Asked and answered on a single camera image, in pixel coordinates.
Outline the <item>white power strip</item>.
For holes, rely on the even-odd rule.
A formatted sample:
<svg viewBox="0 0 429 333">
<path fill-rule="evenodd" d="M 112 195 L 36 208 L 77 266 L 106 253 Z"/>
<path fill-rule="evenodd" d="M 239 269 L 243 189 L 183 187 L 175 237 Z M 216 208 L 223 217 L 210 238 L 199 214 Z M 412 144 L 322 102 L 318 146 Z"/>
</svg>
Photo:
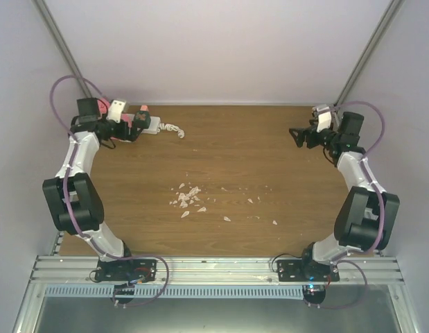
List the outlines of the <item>white power strip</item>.
<svg viewBox="0 0 429 333">
<path fill-rule="evenodd" d="M 136 128 L 135 126 L 133 126 L 132 121 L 134 119 L 134 114 L 129 114 L 128 119 L 129 119 L 129 124 L 135 129 L 136 135 L 140 135 L 141 133 L 156 135 L 159 132 L 159 125 L 161 122 L 159 117 L 152 117 L 151 116 L 150 127 L 148 129 L 145 129 L 145 130 L 140 130 L 140 129 Z"/>
</svg>

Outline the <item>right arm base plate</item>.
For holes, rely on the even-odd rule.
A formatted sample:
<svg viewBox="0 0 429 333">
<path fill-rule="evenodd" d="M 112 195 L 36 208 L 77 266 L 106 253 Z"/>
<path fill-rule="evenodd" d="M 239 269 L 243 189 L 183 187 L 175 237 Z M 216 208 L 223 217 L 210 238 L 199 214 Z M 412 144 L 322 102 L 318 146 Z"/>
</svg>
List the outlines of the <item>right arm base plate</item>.
<svg viewBox="0 0 429 333">
<path fill-rule="evenodd" d="M 299 257 L 287 257 L 279 255 L 270 265 L 278 275 L 280 282 L 339 282 L 339 273 L 333 272 L 326 264 L 318 264 L 312 260 L 304 260 Z"/>
</svg>

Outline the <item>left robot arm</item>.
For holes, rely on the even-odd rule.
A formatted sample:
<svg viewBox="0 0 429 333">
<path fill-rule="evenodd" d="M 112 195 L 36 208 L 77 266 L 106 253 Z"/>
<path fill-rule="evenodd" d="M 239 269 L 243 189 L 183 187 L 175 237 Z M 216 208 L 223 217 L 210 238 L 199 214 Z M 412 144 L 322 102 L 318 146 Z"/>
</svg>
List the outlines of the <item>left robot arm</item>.
<svg viewBox="0 0 429 333">
<path fill-rule="evenodd" d="M 135 142 L 141 132 L 123 113 L 128 103 L 98 98 L 77 101 L 78 115 L 65 126 L 69 147 L 60 170 L 42 183 L 42 191 L 60 232 L 87 243 L 102 262 L 112 262 L 111 272 L 120 280 L 135 272 L 132 253 L 105 222 L 103 202 L 91 180 L 94 158 L 101 147 L 114 148 L 114 140 Z"/>
</svg>

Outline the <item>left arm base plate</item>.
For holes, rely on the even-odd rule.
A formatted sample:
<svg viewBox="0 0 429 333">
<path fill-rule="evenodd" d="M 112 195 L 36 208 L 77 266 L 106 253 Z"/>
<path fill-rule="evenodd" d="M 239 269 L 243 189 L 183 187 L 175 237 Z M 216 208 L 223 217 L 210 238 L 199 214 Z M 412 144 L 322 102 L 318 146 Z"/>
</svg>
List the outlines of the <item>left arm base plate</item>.
<svg viewBox="0 0 429 333">
<path fill-rule="evenodd" d="M 155 280 L 156 259 L 131 259 L 102 262 L 89 274 L 92 282 L 127 282 L 137 284 Z"/>
</svg>

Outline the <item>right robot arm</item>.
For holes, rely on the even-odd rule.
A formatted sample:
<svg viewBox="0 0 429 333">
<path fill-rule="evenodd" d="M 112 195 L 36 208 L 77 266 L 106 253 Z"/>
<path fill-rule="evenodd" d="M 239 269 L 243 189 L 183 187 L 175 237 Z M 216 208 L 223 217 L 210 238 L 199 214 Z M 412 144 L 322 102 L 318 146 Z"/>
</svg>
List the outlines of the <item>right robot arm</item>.
<svg viewBox="0 0 429 333">
<path fill-rule="evenodd" d="M 344 112 L 340 124 L 334 126 L 333 115 L 326 105 L 313 108 L 307 128 L 289 130 L 298 147 L 321 146 L 349 190 L 333 233 L 303 250 L 299 272 L 308 281 L 329 276 L 333 264 L 347 255 L 384 249 L 400 205 L 398 196 L 377 181 L 369 167 L 367 151 L 358 144 L 364 117 Z"/>
</svg>

